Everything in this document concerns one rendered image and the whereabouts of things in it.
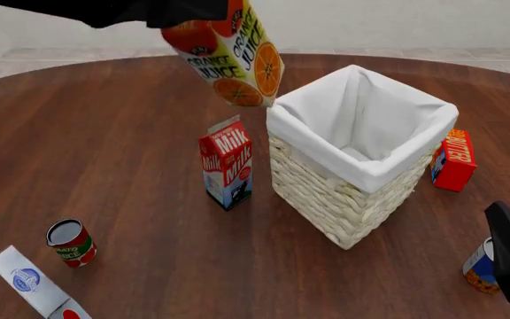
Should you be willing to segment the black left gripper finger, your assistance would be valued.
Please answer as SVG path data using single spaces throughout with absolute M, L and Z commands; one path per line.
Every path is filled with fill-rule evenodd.
M 225 20 L 228 0 L 148 0 L 146 26 L 166 28 L 190 20 Z

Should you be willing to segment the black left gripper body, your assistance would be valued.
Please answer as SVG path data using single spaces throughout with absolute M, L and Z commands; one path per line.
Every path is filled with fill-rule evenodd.
M 145 21 L 147 0 L 37 0 L 38 12 L 78 20 L 93 28 Z

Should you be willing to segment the orange juice carton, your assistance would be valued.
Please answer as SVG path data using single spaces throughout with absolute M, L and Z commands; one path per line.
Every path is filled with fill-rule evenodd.
M 284 64 L 249 0 L 226 0 L 224 20 L 162 28 L 165 41 L 230 105 L 269 107 Z

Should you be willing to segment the white wicker basket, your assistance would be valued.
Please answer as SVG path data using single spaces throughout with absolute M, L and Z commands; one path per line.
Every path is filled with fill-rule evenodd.
M 275 193 L 330 241 L 347 250 L 378 228 L 414 192 L 437 144 L 379 191 L 367 193 L 345 181 L 329 181 L 295 159 L 295 148 L 270 135 L 269 156 Z

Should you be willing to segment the white cloth basket liner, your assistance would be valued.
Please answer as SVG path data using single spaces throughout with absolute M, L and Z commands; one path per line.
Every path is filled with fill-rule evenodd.
M 457 107 L 361 66 L 347 66 L 278 97 L 267 130 L 326 177 L 374 193 L 432 152 Z

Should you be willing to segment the blue and orange tin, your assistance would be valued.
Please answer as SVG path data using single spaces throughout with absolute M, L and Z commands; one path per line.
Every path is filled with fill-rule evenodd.
M 492 239 L 488 237 L 462 266 L 463 276 L 479 292 L 495 294 L 500 291 L 493 275 L 493 260 L 493 243 Z

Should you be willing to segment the red butter box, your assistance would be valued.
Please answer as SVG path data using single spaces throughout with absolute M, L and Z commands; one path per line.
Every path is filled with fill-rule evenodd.
M 469 133 L 454 128 L 448 132 L 430 162 L 432 184 L 448 191 L 462 191 L 476 167 Z

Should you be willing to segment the red and white milk carton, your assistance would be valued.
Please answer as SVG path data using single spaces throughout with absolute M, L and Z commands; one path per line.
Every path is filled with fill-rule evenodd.
M 251 196 L 252 142 L 240 116 L 211 127 L 198 140 L 205 190 L 229 210 Z

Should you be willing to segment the red tomato sauce can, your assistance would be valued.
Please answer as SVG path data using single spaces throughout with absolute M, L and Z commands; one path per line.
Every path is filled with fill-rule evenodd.
M 82 222 L 66 218 L 55 222 L 46 233 L 47 245 L 70 268 L 80 268 L 91 262 L 97 246 Z

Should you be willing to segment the white box with blue emblem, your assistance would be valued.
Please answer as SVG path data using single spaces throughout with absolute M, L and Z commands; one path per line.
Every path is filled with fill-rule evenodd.
M 0 252 L 0 276 L 45 319 L 92 319 L 12 245 Z

